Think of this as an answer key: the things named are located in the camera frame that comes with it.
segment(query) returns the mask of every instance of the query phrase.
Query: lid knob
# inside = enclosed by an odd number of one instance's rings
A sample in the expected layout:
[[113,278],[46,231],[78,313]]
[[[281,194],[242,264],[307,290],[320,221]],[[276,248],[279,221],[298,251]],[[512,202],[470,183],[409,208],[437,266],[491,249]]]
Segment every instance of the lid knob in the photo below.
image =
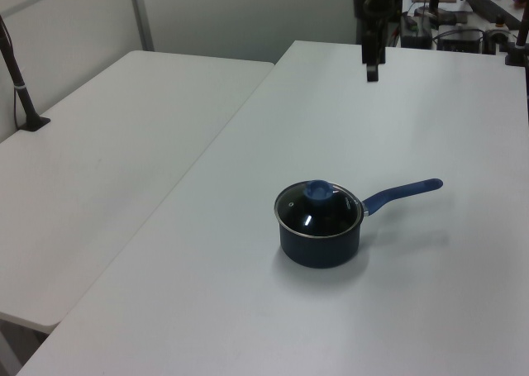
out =
[[307,183],[303,194],[313,202],[324,202],[332,196],[332,185],[325,180],[312,180]]

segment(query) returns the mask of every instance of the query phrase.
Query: white folding table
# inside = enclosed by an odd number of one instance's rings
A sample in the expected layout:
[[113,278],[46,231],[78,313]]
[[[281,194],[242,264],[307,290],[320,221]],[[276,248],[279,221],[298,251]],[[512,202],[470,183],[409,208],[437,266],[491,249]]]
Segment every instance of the white folding table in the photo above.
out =
[[[390,49],[379,79],[359,46],[294,43],[20,375],[527,374],[523,69]],[[309,269],[273,205],[315,178],[445,185]]]
[[0,145],[0,319],[50,333],[273,65],[135,51]]

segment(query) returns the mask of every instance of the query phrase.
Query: metal rim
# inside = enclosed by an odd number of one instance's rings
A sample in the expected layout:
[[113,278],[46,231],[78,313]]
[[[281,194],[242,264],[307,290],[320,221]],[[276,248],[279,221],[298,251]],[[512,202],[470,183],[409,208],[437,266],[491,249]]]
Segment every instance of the metal rim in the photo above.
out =
[[362,207],[362,202],[353,194],[351,193],[349,190],[347,190],[346,188],[343,188],[342,186],[340,186],[339,184],[336,184],[336,183],[333,183],[333,182],[329,182],[329,184],[333,187],[333,188],[336,188],[337,190],[347,194],[350,198],[352,198],[353,202],[355,203],[356,205],[356,220],[355,222],[351,225],[351,227],[349,227],[347,230],[343,231],[342,233],[339,233],[339,234],[335,234],[333,236],[310,236],[309,234],[303,234],[303,233],[300,233],[299,231],[295,231],[293,229],[291,229],[290,227],[288,227],[287,225],[284,224],[284,222],[281,220],[281,217],[279,217],[279,214],[278,214],[278,202],[279,200],[281,199],[281,197],[288,191],[290,190],[291,188],[293,188],[294,186],[298,186],[300,184],[306,184],[308,182],[311,182],[310,180],[305,180],[303,182],[297,182],[297,183],[294,183],[294,184],[291,184],[290,186],[288,186],[286,189],[284,189],[278,196],[277,198],[275,199],[275,203],[274,203],[274,214],[275,214],[275,218],[278,220],[279,224],[284,228],[286,229],[287,231],[290,231],[291,233],[295,234],[296,236],[300,236],[300,237],[304,237],[304,238],[310,238],[310,239],[314,239],[314,240],[328,240],[329,238],[334,238],[334,237],[339,237],[339,236],[343,236],[345,234],[347,234],[349,231],[352,231],[354,230],[361,222],[362,222],[362,219],[364,218],[364,210],[363,210],[363,207]]

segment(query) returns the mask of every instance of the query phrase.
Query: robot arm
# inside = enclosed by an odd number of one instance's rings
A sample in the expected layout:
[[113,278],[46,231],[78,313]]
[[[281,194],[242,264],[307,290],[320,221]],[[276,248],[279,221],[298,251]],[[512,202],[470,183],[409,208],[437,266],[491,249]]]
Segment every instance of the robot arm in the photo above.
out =
[[379,64],[385,63],[388,19],[402,0],[354,0],[355,17],[362,22],[362,63],[367,65],[367,81],[379,81]]

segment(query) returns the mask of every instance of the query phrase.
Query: keyboard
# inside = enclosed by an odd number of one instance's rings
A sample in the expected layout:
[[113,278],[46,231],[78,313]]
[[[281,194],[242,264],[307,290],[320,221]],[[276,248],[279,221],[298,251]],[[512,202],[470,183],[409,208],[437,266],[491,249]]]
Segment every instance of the keyboard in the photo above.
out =
[[520,21],[501,8],[492,0],[466,0],[474,12],[491,23],[496,23],[496,16],[502,14],[505,17],[505,25],[511,31],[520,30]]

